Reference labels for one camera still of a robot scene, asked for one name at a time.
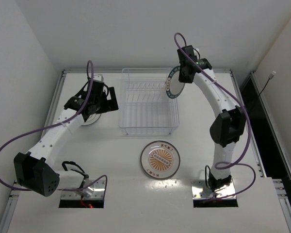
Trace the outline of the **green rimmed white plate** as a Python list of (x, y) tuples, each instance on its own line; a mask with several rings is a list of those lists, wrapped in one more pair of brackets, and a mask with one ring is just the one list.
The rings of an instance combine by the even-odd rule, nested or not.
[(90, 115), (89, 118), (82, 124), (82, 126), (90, 126), (95, 124), (101, 117), (101, 114)]

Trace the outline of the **blue rimmed white plate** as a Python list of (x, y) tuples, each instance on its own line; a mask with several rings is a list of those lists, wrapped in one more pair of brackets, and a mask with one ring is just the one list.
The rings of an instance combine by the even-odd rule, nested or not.
[(176, 99), (183, 91), (185, 83), (180, 82), (180, 66), (174, 67), (167, 75), (165, 91), (170, 99)]

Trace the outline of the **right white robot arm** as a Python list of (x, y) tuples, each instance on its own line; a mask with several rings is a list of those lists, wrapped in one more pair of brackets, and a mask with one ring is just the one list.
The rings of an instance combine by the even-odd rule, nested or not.
[(214, 159), (209, 171), (208, 188), (215, 191), (231, 182), (230, 169), (236, 143), (244, 132), (244, 110), (217, 85), (218, 82), (209, 61), (198, 59), (192, 46), (177, 50), (180, 63), (179, 81), (197, 85), (214, 112), (215, 120), (210, 127), (214, 141)]

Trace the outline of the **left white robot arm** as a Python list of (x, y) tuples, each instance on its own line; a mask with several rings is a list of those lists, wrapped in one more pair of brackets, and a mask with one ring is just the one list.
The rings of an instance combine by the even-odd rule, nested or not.
[(14, 167), (19, 185), (48, 197), (58, 189), (78, 191), (88, 184), (88, 174), (80, 169), (53, 169), (66, 142), (91, 115), (119, 109), (114, 87), (107, 87), (98, 80), (86, 86), (87, 91), (81, 89), (64, 105), (56, 127), (49, 129), (27, 153), (20, 152), (15, 156)]

